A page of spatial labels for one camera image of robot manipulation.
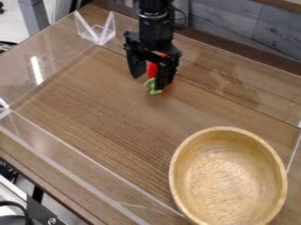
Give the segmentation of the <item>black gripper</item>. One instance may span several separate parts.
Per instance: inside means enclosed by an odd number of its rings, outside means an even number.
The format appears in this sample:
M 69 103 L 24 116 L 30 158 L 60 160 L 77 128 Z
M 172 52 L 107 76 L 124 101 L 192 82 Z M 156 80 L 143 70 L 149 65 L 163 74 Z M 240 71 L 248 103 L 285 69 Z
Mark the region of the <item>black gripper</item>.
M 162 91 L 172 82 L 182 52 L 172 44 L 174 12 L 139 13 L 139 31 L 123 33 L 127 63 L 131 76 L 139 78 L 145 73 L 145 62 L 158 64 L 155 89 Z

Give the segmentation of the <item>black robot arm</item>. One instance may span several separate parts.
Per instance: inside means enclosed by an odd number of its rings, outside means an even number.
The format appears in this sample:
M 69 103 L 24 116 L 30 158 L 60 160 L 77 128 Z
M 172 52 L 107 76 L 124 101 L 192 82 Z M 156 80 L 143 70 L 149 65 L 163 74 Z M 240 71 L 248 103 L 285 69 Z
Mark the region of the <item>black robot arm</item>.
M 145 73 L 147 62 L 158 67 L 153 77 L 144 83 L 149 87 L 149 94 L 155 95 L 171 84 L 182 57 L 182 52 L 172 45 L 172 0 L 139 0 L 137 17 L 139 31 L 123 33 L 123 49 L 133 78 Z

